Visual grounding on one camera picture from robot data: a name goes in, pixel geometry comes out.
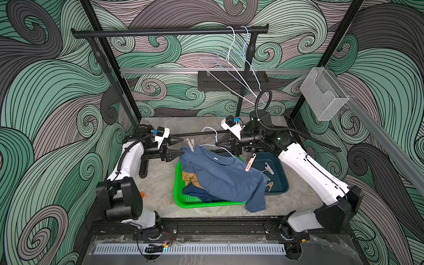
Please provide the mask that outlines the grey clothespin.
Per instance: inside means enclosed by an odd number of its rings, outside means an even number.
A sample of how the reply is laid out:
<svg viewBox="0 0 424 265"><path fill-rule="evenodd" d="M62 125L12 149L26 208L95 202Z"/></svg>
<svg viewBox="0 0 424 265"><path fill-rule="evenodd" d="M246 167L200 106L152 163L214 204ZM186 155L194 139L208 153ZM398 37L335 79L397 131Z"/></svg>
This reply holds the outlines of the grey clothespin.
<svg viewBox="0 0 424 265"><path fill-rule="evenodd" d="M194 147L195 147L194 140L193 139L186 138L186 142L187 142L190 150L192 152L194 152Z"/></svg>

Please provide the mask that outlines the slate blue t-shirt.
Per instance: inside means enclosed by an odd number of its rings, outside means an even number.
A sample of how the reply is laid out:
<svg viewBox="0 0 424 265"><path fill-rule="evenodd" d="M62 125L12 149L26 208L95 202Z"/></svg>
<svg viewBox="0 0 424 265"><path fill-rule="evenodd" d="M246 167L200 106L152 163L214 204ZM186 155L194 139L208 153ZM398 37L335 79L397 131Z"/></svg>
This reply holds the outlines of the slate blue t-shirt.
<svg viewBox="0 0 424 265"><path fill-rule="evenodd" d="M250 213L266 210L266 176L251 168L245 171L246 164L232 156L221 156L203 146L180 148L185 153L180 156L182 172L196 174L200 185L210 195L229 202L245 202Z"/></svg>

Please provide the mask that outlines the tan cartoon print t-shirt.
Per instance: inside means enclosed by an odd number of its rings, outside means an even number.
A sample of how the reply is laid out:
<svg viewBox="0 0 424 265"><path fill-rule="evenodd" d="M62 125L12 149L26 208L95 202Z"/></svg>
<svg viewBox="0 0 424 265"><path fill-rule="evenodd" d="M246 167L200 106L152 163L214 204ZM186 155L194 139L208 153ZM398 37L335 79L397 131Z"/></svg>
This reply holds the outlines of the tan cartoon print t-shirt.
<svg viewBox="0 0 424 265"><path fill-rule="evenodd" d="M182 180L184 181L185 186L192 184L195 187L204 190L204 188L200 185L196 174L194 174L194 173L182 172Z"/></svg>

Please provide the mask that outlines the navy Mickey print t-shirt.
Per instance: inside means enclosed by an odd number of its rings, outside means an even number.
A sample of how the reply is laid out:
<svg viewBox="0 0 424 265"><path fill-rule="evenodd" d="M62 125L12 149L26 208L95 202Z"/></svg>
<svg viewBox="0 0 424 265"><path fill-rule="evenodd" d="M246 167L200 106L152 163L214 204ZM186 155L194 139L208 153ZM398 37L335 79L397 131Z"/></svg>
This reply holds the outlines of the navy Mickey print t-shirt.
<svg viewBox="0 0 424 265"><path fill-rule="evenodd" d="M210 195L206 190L196 187L192 183L189 183L189 185L184 187L182 193L184 195L197 197L204 203L224 202L223 199Z"/></svg>

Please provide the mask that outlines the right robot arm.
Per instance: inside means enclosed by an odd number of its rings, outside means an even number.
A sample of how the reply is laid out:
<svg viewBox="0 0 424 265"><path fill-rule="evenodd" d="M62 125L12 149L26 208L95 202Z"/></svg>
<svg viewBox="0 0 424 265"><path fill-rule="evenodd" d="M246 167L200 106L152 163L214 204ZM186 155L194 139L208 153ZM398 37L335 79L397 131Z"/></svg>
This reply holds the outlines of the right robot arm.
<svg viewBox="0 0 424 265"><path fill-rule="evenodd" d="M241 120L231 115L221 121L222 128L228 133L218 140L217 146L228 148L235 154L239 154L242 148L248 148L252 152L256 149L269 152L294 170L320 197L321 207L302 213L292 211L281 220L283 237L294 239L316 229L340 233L358 212L363 191L358 186L350 186L333 176L302 148L292 137L292 133L325 147L330 152L340 152L340 148L314 139L297 129L275 127L267 109L259 108L264 94L269 100L272 99L273 92L270 89L261 91L246 125L241 125Z"/></svg>

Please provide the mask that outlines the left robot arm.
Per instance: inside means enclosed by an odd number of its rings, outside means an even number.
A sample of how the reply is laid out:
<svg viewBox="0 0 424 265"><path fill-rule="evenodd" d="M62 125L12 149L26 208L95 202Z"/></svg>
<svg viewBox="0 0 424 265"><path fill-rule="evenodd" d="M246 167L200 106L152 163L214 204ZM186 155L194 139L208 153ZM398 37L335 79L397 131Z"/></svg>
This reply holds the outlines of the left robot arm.
<svg viewBox="0 0 424 265"><path fill-rule="evenodd" d="M161 218L148 210L136 186L134 177L145 178L149 161L171 162L184 154L170 149L183 139L170 133L169 128L141 124L123 143L119 160L109 177L96 186L96 201L104 222L120 222L145 230L150 235L162 232Z"/></svg>

